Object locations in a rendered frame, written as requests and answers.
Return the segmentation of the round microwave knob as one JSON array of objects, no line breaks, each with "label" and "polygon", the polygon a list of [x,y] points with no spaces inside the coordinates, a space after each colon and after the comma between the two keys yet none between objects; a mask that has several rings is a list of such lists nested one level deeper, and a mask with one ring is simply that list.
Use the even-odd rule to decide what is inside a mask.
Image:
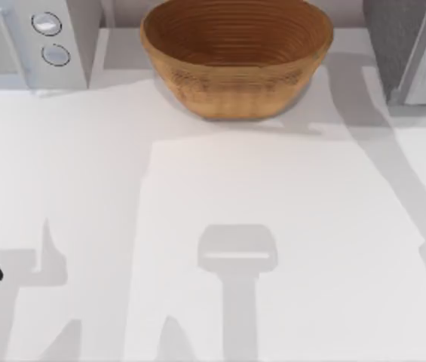
[{"label": "round microwave knob", "polygon": [[41,49],[41,57],[47,64],[55,67],[66,66],[71,60],[69,51],[60,44],[45,45]]},{"label": "round microwave knob", "polygon": [[51,12],[42,12],[31,16],[32,28],[40,35],[53,37],[61,33],[63,24],[60,18]]}]

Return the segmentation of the pale microwave oven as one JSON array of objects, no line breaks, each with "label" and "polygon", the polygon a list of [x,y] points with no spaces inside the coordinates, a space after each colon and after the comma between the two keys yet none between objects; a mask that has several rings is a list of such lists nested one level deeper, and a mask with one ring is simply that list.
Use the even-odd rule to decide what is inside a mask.
[{"label": "pale microwave oven", "polygon": [[[63,28],[47,37],[31,16],[56,14]],[[0,0],[0,90],[75,91],[88,88],[103,19],[101,0]],[[70,55],[63,67],[41,57],[45,45],[60,44]]]}]

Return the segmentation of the brown woven basket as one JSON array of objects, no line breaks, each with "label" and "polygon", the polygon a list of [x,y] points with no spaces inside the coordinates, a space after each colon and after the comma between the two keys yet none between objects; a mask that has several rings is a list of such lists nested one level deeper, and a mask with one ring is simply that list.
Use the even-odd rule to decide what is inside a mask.
[{"label": "brown woven basket", "polygon": [[140,39],[167,89],[203,118],[269,118],[306,88],[334,39],[307,0],[164,0]]}]

